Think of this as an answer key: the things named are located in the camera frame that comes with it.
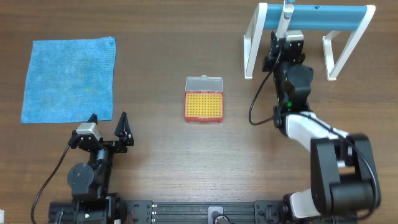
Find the blue towel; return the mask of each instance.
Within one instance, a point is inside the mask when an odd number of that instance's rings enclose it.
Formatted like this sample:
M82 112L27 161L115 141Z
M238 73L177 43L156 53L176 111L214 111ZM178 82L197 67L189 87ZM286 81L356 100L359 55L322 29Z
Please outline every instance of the blue towel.
M33 41L21 123L111 120L115 56L113 37Z

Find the cable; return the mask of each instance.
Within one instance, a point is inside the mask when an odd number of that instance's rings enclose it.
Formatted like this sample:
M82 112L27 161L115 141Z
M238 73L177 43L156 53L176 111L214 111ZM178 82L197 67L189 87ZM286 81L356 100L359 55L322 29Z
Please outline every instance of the cable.
M268 80L269 76L272 74L272 72L274 72L274 70L275 70L277 64L279 63L279 59L280 59L280 56L281 56L281 55L282 55L282 46L279 44L279 53L278 53L278 57L276 58L275 64L274 64L274 66L269 70L269 73L267 74L267 76L265 77L265 79L262 81L262 83L261 83L259 89L257 90L256 95L255 95L254 98L253 98L253 101L251 102L250 109L249 109L249 122L250 122L252 125L260 125L260 124L264 124L264 123L266 123L266 122L272 120L272 118L268 118L268 119L265 119L264 121L260 121L260 122L256 122L256 123L255 123L255 122L253 122L253 121L251 120L251 111L252 111L252 109L253 109L253 106L254 106L254 103L256 102L257 97L258 97L259 94L260 94L260 91L261 91L261 89L262 89L262 86L264 86L264 84L265 84L265 82Z
M58 162L57 166L55 167L54 171L51 173L50 177L48 177L48 179L44 182L42 188L37 193L36 199L35 199L35 201L33 202L33 205L32 205L32 210L30 211L30 219L32 220L33 224L36 224L34 213L35 213L35 207L36 207L37 201L39 200L39 197L42 194L45 186L50 182L51 178L55 175L55 173L57 172L58 168L60 167L60 165L61 165L61 163L63 161L63 158L65 158L65 155L67 154L67 152L69 150L69 147L70 146L68 145L65 148L65 150L64 150L64 152L63 152L63 154L61 156L61 159L59 160L59 162Z
M295 114L295 115L299 115L299 116L303 116L305 118L308 118L312 121L314 121L315 123L319 124L321 127L325 128L326 130L328 130L330 133L335 134L338 136L339 139L341 139L342 141L344 141L345 143L347 143L347 145L351 146L351 148L353 149L353 151L358 155L358 157L365 163L366 168L368 169L372 181L371 181L371 187L372 187L372 191L373 191L373 205L372 207L369 209L369 212L361 217L357 217L356 215L347 215L347 216L343 216L346 219L349 220L364 220L366 218L369 218L372 213L375 211L375 209L377 209L377 202L379 201L379 187L377 186L377 181L376 181L376 176L373 173L373 170L371 168L371 166L369 165L368 160L366 160L365 156L363 155L363 153L354 145L354 143L352 143L350 140L346 139L344 136L342 136L341 134L337 133L336 131L334 131L333 127L328 127L325 124L323 124L322 122L320 122L319 120L311 117L311 115L306 115L306 114L301 114L301 113L295 113L295 112L288 112L288 113L282 113L280 114L281 116L287 116L287 115L291 115L291 114Z

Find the white bracket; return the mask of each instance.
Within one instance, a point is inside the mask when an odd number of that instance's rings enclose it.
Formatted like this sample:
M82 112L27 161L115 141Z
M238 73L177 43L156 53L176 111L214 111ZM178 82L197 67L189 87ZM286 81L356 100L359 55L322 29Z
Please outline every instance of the white bracket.
M325 65L326 65L326 74L328 75L329 81L334 81L337 78L337 75L340 73L344 64L346 63L348 57L351 55L354 50L356 44L360 40L362 34L365 32L368 27L374 11L376 10L375 6L366 6L368 10L365 13L361 23L359 23L356 31L351 32L351 35L348 38L347 44L344 47L343 52L341 53L337 63L335 65L335 61L333 59L333 51L331 49L331 40L336 37L341 31L333 30L328 35L322 38L323 42L323 51L325 54Z
M264 23L266 22L267 3L259 3L250 20L246 34L243 35L244 78L252 79L254 64L260 47Z

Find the open box lid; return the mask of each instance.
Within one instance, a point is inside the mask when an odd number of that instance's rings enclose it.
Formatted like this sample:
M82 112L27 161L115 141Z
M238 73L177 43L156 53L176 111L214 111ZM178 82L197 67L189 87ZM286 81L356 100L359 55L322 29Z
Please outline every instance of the open box lid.
M202 75L201 77L187 77L185 84L185 91L211 91L211 92L223 92L223 78L221 77L207 77Z

